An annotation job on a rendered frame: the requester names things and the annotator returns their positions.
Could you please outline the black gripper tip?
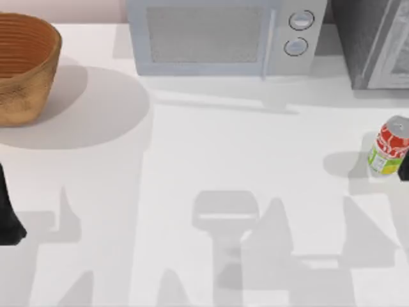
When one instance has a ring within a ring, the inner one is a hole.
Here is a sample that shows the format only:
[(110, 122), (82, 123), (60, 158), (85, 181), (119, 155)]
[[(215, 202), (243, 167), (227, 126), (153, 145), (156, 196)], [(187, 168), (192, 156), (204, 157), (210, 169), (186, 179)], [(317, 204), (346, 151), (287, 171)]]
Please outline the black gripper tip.
[(0, 246), (16, 246), (26, 235), (27, 231), (12, 207), (6, 177), (0, 163)]
[(407, 151), (397, 171), (400, 181), (409, 182), (409, 151)]

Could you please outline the round microwave knob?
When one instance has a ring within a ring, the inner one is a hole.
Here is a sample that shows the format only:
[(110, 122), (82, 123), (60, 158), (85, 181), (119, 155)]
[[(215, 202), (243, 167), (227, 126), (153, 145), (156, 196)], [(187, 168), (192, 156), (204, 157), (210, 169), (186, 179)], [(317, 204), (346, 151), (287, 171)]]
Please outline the round microwave knob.
[(314, 14), (309, 10), (293, 13), (289, 18), (289, 26), (295, 31), (303, 31), (310, 28), (314, 23)]
[(283, 47), (284, 52), (291, 57), (298, 57), (307, 52), (309, 43), (305, 38), (296, 37), (288, 40)]

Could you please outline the grey cabinet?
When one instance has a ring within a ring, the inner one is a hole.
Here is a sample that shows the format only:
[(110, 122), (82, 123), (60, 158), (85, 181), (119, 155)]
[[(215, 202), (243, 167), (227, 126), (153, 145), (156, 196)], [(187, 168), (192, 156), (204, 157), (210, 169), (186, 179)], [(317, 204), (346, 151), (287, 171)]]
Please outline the grey cabinet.
[(409, 90), (409, 0), (332, 0), (354, 90)]

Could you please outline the red and green can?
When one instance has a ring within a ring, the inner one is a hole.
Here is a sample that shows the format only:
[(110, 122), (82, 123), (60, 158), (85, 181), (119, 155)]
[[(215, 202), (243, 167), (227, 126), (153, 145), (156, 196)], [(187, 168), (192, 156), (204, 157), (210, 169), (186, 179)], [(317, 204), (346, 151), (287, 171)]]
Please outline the red and green can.
[(409, 151), (409, 118), (395, 115), (379, 130), (368, 153), (369, 167), (381, 174), (395, 173)]

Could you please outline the microwave oven door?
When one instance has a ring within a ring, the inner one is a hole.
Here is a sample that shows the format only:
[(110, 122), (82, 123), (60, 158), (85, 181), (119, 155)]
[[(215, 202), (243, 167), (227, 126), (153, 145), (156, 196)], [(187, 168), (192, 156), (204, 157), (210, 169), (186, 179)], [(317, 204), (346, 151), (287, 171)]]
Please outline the microwave oven door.
[(126, 0), (137, 73), (264, 75), (274, 0)]

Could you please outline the pale microwave oven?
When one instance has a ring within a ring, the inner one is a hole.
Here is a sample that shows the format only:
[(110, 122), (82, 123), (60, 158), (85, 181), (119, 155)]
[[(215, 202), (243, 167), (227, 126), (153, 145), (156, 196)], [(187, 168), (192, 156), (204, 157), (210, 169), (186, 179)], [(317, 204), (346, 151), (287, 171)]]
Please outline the pale microwave oven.
[(139, 75), (304, 75), (328, 0), (127, 0)]

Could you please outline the brown woven basket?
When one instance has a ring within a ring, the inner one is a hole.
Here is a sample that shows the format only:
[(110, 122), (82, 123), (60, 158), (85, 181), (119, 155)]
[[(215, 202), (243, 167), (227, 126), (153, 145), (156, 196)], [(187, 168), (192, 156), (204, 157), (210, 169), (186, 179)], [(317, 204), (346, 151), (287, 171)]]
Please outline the brown woven basket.
[(62, 37), (47, 21), (0, 12), (0, 127), (18, 127), (43, 112), (58, 68)]

